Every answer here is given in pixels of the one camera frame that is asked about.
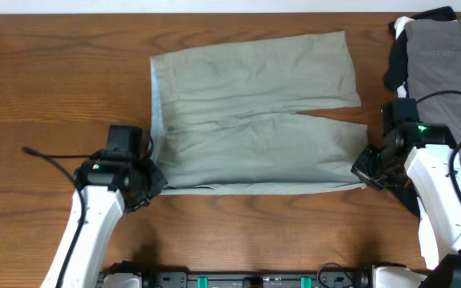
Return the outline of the khaki green shorts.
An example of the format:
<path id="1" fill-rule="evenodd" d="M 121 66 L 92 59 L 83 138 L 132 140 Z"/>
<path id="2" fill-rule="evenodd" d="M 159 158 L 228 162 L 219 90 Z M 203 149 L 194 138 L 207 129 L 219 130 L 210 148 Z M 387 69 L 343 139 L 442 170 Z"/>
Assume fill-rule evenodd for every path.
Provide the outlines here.
<path id="1" fill-rule="evenodd" d="M 154 163 L 164 194 L 316 194 L 361 183 L 363 124 L 342 31 L 202 46 L 150 60 Z"/>

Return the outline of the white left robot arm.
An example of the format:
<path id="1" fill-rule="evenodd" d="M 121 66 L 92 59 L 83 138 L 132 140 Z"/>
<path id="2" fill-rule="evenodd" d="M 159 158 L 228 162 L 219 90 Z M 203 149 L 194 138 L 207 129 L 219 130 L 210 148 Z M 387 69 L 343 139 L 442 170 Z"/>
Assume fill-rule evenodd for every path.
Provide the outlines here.
<path id="1" fill-rule="evenodd" d="M 43 287 L 95 287 L 119 219 L 148 206 L 166 179 L 150 159 L 86 160 L 74 183 L 70 217 Z"/>

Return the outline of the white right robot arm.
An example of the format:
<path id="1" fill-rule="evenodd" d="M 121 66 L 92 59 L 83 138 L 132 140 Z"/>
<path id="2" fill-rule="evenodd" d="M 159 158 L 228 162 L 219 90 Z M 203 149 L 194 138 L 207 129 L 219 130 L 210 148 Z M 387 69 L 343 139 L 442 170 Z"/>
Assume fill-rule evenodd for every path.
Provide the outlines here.
<path id="1" fill-rule="evenodd" d="M 384 145 L 367 145 L 351 171 L 376 190 L 418 208 L 419 244 L 429 274 L 383 263 L 367 267 L 357 287 L 461 287 L 461 165 L 444 125 L 403 122 Z"/>

